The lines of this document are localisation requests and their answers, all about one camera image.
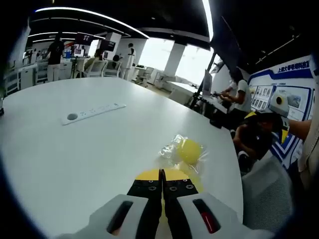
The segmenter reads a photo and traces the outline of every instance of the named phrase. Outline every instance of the display board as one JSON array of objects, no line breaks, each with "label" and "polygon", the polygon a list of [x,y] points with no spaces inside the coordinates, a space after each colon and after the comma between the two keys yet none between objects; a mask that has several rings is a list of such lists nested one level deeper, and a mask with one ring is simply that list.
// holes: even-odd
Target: display board
[{"label": "display board", "polygon": [[[264,71],[252,74],[249,87],[252,94],[252,110],[263,110],[269,106],[275,91],[287,96],[291,120],[303,121],[312,118],[315,81],[311,74],[310,56],[289,61]],[[301,157],[303,141],[288,134],[283,144],[276,142],[270,151],[288,169]]]}]

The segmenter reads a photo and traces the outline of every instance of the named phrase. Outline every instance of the white chair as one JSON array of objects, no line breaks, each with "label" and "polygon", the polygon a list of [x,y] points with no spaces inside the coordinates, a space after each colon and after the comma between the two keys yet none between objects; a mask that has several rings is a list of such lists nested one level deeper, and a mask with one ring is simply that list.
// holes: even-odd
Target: white chair
[{"label": "white chair", "polygon": [[121,71],[121,64],[122,63],[120,61],[108,61],[103,76],[119,77]]},{"label": "white chair", "polygon": [[293,212],[289,175],[274,156],[255,163],[242,178],[243,224],[276,232]]},{"label": "white chair", "polygon": [[84,77],[103,77],[103,72],[108,61],[94,60],[93,63],[83,71]]},{"label": "white chair", "polygon": [[142,76],[139,76],[139,82],[137,82],[138,85],[141,85],[143,87],[148,86],[148,80],[151,79],[151,74],[153,72],[154,68],[152,67],[147,67],[145,72],[143,73]]}]

